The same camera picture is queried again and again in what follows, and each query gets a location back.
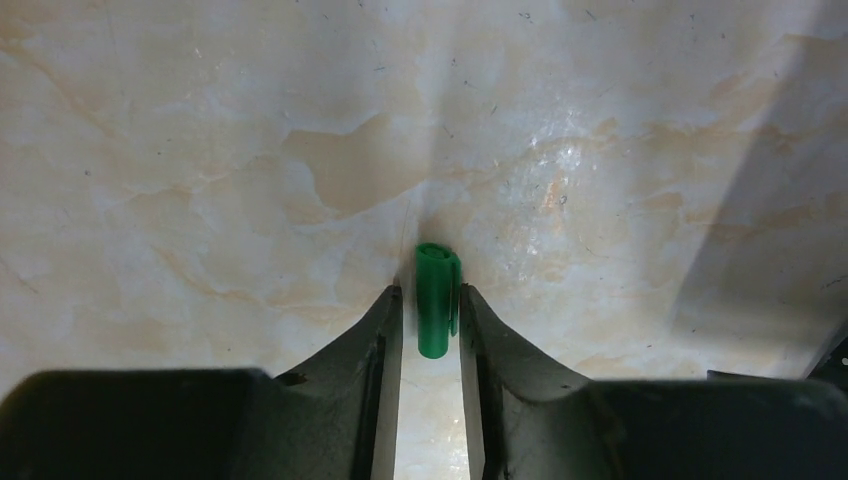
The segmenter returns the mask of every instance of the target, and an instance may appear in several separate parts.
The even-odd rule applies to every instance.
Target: green object
[[[415,294],[418,304],[418,351],[440,358],[459,327],[462,264],[449,248],[422,243],[415,248]]]

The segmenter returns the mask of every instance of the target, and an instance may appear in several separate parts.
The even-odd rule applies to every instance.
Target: curved black edge
[[[590,381],[470,285],[460,323],[472,480],[848,478],[848,401],[833,385],[720,373]]]
[[[0,405],[0,478],[393,478],[403,336],[389,287],[343,335],[258,369],[52,371]]]
[[[393,478],[402,350],[403,296],[392,285],[349,330],[276,378],[308,414],[302,434],[309,441],[293,446],[312,451],[318,465],[304,474]]]
[[[544,409],[578,391],[589,379],[509,328],[468,284],[460,289],[459,321],[471,478],[508,478],[514,459],[529,458],[523,452],[535,448],[539,439],[532,438],[533,432],[544,429],[527,421],[525,407]],[[514,428],[517,425],[526,428]]]

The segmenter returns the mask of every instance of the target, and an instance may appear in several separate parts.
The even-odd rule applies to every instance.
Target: dark gray bracket
[[[460,293],[471,478],[845,479],[848,401],[817,381],[590,381]]]
[[[400,287],[276,379],[261,370],[53,371],[0,406],[0,478],[390,479]]]

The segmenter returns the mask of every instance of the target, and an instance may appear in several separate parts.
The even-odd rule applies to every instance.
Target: green plastic piece
[[[415,248],[415,294],[418,303],[418,351],[441,358],[459,328],[462,264],[449,248],[422,243]]]

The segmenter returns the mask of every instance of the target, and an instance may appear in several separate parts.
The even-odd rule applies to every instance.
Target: marble floor
[[[425,240],[583,374],[801,375],[848,308],[847,31],[841,0],[0,0],[0,390],[284,371]],[[407,328],[397,478],[468,477],[459,381]]]

